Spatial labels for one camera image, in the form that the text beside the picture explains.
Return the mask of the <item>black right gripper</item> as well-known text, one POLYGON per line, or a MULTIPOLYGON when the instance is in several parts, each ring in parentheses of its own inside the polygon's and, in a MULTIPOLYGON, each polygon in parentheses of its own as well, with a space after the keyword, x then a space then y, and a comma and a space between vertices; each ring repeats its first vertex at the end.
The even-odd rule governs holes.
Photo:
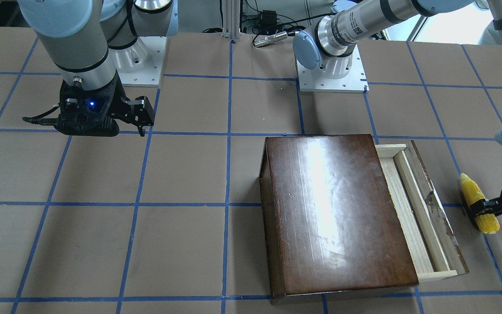
POLYGON ((148 97, 128 101, 118 73, 104 87, 92 91, 63 81, 58 103, 60 113, 54 127, 69 136, 115 137, 121 121, 137 127, 144 137, 145 127, 155 125, 155 111, 148 97))

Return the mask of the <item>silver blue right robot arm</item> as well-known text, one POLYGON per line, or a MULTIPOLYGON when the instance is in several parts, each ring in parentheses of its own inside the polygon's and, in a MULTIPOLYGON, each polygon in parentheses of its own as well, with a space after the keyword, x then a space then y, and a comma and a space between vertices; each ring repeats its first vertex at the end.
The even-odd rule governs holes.
POLYGON ((23 117, 74 137, 115 137, 118 121, 143 137, 155 124, 146 96, 129 99, 120 73, 147 65, 143 37, 179 30, 177 0, 20 0, 20 12, 62 76, 58 103, 23 117))

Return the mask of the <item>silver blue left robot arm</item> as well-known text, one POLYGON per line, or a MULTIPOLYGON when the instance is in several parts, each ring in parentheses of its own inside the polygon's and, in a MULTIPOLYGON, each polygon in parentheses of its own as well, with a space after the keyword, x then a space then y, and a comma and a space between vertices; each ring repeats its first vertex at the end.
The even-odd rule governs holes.
POLYGON ((454 128, 485 127, 487 120, 480 119, 480 109, 494 110, 497 117, 492 121, 495 139, 502 145, 502 0, 485 0, 479 8, 475 0, 365 0, 348 10, 324 16, 315 26, 300 31, 293 40, 293 50, 299 64, 305 68, 326 70, 330 62, 347 60, 353 55, 357 44, 367 45, 370 36, 393 27, 413 17, 426 18, 429 30, 421 30, 421 41, 406 42, 406 68, 416 72, 414 82, 398 82, 402 68, 390 67, 392 52, 389 43, 373 41, 378 57, 372 65, 387 70, 380 79, 370 76, 369 81, 385 97, 384 107, 398 115, 397 125, 422 122, 414 113, 417 102, 410 102, 400 109, 393 103, 393 96, 383 91, 395 87, 397 91, 419 91, 426 97, 422 107, 434 115, 430 127, 438 127, 437 134, 420 136, 420 140, 446 144, 458 171, 460 157, 454 148, 461 143, 480 139, 474 136, 454 135, 454 128), (483 9, 487 10, 485 26, 495 44, 477 54, 478 45, 454 43, 447 50, 447 43, 456 33, 478 24, 483 9))

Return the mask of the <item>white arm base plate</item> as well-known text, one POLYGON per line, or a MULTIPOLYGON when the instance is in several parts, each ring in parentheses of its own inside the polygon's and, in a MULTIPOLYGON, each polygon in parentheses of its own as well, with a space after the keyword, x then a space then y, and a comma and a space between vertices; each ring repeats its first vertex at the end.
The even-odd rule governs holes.
POLYGON ((321 66, 315 69, 307 69, 295 61, 301 91, 365 93, 370 90, 358 47, 344 58, 323 56, 321 61, 321 66))
POLYGON ((161 83, 167 37, 139 37, 128 48, 110 49, 125 87, 156 87, 161 83))

